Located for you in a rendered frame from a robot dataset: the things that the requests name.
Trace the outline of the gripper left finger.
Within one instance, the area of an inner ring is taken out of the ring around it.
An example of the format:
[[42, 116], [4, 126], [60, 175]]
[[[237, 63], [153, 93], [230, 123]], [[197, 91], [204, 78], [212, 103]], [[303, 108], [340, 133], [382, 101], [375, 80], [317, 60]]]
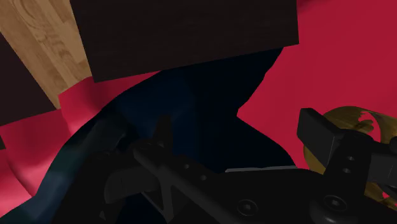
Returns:
[[125, 201], [142, 195], [166, 224], [239, 224], [222, 176], [171, 152], [171, 123], [127, 151], [91, 154], [55, 213], [54, 224], [118, 224]]

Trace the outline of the gold round object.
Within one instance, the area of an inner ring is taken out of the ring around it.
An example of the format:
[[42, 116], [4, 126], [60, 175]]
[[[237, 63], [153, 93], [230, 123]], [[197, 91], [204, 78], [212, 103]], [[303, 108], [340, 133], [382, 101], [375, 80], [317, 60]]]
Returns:
[[[356, 106], [343, 106], [323, 114], [340, 129], [352, 129], [368, 134], [375, 141], [388, 144], [397, 153], [397, 118]], [[323, 175], [324, 165], [303, 144], [304, 158], [310, 170]], [[365, 196], [397, 211], [397, 186], [368, 182]]]

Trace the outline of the dark brown robot stand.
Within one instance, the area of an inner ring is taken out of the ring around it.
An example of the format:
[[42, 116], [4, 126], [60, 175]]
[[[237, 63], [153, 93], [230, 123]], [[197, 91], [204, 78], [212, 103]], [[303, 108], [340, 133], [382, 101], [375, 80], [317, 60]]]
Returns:
[[296, 45], [296, 0], [69, 0], [94, 81]]

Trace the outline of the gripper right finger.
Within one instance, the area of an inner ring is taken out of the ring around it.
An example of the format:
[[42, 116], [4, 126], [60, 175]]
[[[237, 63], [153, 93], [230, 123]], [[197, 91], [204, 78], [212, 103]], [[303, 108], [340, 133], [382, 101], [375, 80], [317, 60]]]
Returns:
[[397, 223], [397, 211], [365, 196], [368, 182], [397, 186], [397, 153], [390, 145], [340, 129], [312, 108], [301, 109], [297, 136], [325, 167], [310, 201], [314, 224]]

